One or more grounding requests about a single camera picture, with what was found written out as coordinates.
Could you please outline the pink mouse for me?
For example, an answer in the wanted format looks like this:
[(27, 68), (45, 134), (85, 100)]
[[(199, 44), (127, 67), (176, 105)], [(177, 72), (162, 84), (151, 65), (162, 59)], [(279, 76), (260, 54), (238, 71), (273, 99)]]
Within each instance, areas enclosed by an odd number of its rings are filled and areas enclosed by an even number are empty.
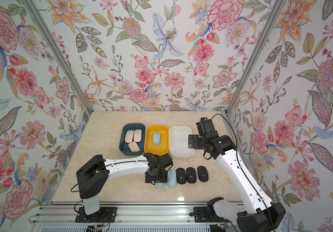
[(141, 142), (141, 140), (142, 140), (142, 130), (141, 129), (134, 130), (133, 141), (139, 143)]
[(128, 147), (129, 147), (131, 152), (139, 152), (140, 151), (140, 147), (138, 146), (138, 144), (135, 141), (132, 141), (132, 142), (128, 143)]
[(134, 139), (134, 130), (127, 130), (125, 133), (125, 143), (131, 143)]

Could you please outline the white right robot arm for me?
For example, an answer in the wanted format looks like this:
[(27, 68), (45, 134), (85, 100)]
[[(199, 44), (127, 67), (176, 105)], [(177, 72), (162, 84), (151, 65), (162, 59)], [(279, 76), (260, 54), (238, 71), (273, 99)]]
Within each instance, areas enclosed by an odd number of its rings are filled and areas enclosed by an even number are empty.
[(229, 136), (208, 139), (191, 134), (188, 136), (188, 146), (204, 150), (223, 167), (243, 203), (243, 206), (239, 206), (217, 197), (208, 201), (203, 213), (196, 213), (198, 218), (207, 218), (212, 222), (227, 219), (242, 232), (273, 232), (278, 228), (286, 213), (284, 206), (275, 203), (257, 184)]

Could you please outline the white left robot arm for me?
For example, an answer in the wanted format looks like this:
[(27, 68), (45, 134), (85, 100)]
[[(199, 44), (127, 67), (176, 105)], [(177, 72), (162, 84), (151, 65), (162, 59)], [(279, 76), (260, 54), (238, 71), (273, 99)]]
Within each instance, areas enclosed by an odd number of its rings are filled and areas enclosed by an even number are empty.
[(167, 183), (169, 169), (173, 166), (169, 154), (144, 155), (129, 159), (105, 159), (102, 155), (95, 155), (77, 172), (79, 195), (83, 203), (84, 213), (92, 215), (100, 211), (99, 193), (108, 180), (143, 174), (146, 184)]

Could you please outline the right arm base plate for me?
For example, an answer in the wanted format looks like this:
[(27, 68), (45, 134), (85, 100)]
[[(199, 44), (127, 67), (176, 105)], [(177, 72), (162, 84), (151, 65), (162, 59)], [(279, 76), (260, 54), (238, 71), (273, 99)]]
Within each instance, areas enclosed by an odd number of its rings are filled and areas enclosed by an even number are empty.
[(228, 202), (223, 197), (216, 197), (207, 202), (205, 207), (194, 207), (189, 213), (195, 222), (232, 222), (237, 219), (240, 206)]

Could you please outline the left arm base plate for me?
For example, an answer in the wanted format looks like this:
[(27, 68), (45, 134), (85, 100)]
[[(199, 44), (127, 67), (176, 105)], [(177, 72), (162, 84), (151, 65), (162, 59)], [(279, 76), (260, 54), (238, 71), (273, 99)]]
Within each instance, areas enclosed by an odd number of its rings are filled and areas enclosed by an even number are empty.
[(80, 207), (75, 219), (76, 223), (114, 223), (117, 213), (116, 207), (100, 207), (98, 212), (86, 214), (84, 207)]

